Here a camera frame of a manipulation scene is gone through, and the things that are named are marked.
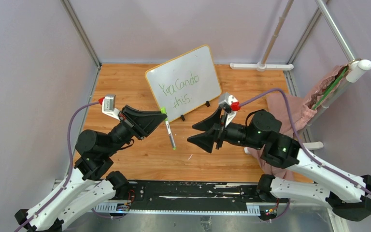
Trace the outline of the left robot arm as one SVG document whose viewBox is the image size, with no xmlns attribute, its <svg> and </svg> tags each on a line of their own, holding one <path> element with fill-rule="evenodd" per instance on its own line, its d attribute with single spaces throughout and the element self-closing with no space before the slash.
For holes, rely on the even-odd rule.
<svg viewBox="0 0 371 232">
<path fill-rule="evenodd" d="M 102 112 L 119 120 L 109 132 L 85 130 L 75 145 L 81 157 L 68 171 L 66 178 L 42 201 L 15 214 L 19 228 L 28 232 L 61 232 L 88 210 L 115 197 L 127 197 L 129 182 L 119 171 L 101 180 L 112 166 L 111 156 L 131 147 L 134 139 L 148 137 L 165 119 L 160 111 L 139 111 L 128 105 L 122 110 L 101 104 Z"/>
</svg>

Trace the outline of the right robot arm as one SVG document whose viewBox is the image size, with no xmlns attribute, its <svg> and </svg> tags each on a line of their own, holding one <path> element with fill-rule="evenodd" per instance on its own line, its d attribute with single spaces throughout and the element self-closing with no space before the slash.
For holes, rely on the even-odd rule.
<svg viewBox="0 0 371 232">
<path fill-rule="evenodd" d="M 187 141 L 211 153 L 223 142 L 261 150 L 260 158 L 274 167 L 297 172 L 313 183 L 289 181 L 271 174 L 261 176 L 257 197 L 263 201 L 291 199 L 316 203 L 352 221 L 371 215 L 371 176 L 349 174 L 325 163 L 300 146 L 295 139 L 279 132 L 282 123 L 265 110 L 251 112 L 245 124 L 228 122 L 228 115 L 217 109 L 211 116 L 193 125 L 200 134 Z"/>
</svg>

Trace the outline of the yellow framed whiteboard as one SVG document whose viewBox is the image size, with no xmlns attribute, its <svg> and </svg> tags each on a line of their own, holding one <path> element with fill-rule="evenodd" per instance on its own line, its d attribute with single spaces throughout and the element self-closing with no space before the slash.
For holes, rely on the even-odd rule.
<svg viewBox="0 0 371 232">
<path fill-rule="evenodd" d="M 147 70 L 144 76 L 158 108 L 165 108 L 169 122 L 222 93 L 211 49 L 206 44 Z"/>
</svg>

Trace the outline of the green white marker pen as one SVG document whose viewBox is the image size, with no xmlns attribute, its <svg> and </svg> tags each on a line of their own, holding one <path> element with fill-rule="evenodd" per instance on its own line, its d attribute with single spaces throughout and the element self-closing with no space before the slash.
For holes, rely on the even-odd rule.
<svg viewBox="0 0 371 232">
<path fill-rule="evenodd" d="M 168 131 L 169 140 L 170 140 L 172 149 L 175 150 L 176 149 L 176 144 L 175 144 L 173 133 L 171 131 L 171 127 L 170 127 L 170 124 L 169 124 L 169 121 L 168 121 L 168 114 L 167 114 L 167 111 L 166 111 L 165 107 L 161 108 L 161 113 L 166 115 L 166 118 L 165 118 L 166 129 Z"/>
</svg>

